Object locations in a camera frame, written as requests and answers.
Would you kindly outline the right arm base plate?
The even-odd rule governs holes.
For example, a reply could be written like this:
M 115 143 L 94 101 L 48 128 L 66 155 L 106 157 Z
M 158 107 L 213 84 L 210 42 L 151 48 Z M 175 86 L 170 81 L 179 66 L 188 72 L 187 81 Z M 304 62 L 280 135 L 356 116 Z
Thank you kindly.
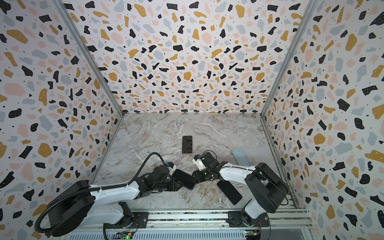
M 229 211 L 227 223 L 231 228 L 259 228 L 270 226 L 269 217 L 266 213 L 261 214 L 256 219 L 252 219 L 244 211 Z

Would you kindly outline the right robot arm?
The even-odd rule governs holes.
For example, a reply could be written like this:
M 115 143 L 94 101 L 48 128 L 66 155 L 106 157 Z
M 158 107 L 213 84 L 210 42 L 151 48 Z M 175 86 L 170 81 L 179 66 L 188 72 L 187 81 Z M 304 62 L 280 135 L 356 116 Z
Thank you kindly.
M 260 217 L 275 213 L 289 193 L 285 182 L 265 163 L 255 167 L 237 166 L 219 162 L 209 151 L 194 156 L 193 163 L 198 167 L 193 172 L 195 183 L 218 180 L 217 186 L 232 204 L 236 205 L 243 198 L 232 182 L 248 187 L 253 194 L 241 211 L 229 214 L 231 226 L 261 224 Z

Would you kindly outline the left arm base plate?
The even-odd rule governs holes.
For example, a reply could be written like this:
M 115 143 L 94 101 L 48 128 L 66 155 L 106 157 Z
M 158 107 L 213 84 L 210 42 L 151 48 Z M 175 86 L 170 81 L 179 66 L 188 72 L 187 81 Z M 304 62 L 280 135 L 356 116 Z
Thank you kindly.
M 149 219 L 148 212 L 133 212 L 129 217 L 123 216 L 116 224 L 104 224 L 104 229 L 145 229 Z

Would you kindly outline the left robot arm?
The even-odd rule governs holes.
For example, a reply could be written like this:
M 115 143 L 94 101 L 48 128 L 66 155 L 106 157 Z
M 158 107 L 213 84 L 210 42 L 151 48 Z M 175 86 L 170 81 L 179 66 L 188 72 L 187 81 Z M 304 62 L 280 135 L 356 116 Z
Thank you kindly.
M 52 200 L 37 218 L 34 229 L 40 234 L 61 237 L 78 227 L 102 225 L 107 229 L 142 227 L 145 214 L 135 214 L 128 201 L 163 192 L 176 192 L 183 184 L 174 164 L 161 164 L 151 173 L 138 170 L 129 182 L 96 186 L 78 181 Z

